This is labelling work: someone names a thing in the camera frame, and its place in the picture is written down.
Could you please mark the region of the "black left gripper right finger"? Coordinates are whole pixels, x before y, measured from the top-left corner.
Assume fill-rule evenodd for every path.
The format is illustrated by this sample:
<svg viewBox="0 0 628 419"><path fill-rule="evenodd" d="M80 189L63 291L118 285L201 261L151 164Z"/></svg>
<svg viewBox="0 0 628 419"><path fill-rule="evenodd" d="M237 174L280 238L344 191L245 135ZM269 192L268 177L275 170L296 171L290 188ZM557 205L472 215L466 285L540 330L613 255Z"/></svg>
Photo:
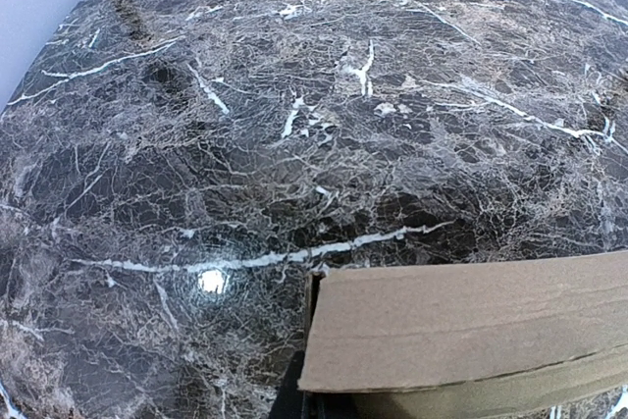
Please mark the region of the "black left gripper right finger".
<svg viewBox="0 0 628 419"><path fill-rule="evenodd" d="M350 394L315 393L313 400L317 419L358 419L358 411Z"/></svg>

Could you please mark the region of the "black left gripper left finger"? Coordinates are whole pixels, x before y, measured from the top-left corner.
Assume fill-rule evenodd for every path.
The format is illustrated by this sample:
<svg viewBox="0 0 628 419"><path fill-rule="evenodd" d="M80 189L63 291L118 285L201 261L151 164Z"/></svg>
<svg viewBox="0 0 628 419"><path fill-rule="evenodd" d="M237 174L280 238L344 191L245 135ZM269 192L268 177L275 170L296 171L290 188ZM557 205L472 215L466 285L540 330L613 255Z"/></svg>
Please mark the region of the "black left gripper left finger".
<svg viewBox="0 0 628 419"><path fill-rule="evenodd" d="M304 393L298 388L297 383L302 371L304 355L303 350L298 350L292 356L271 407L269 419L303 418Z"/></svg>

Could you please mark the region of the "brown cardboard box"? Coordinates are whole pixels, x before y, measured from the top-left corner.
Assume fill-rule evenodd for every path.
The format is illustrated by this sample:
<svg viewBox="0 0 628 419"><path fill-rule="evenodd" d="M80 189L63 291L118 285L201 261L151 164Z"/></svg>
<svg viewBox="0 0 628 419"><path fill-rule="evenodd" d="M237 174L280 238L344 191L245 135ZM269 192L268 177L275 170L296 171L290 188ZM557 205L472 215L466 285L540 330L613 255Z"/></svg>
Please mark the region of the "brown cardboard box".
<svg viewBox="0 0 628 419"><path fill-rule="evenodd" d="M530 413L627 382L627 255L341 269L298 386L367 418Z"/></svg>

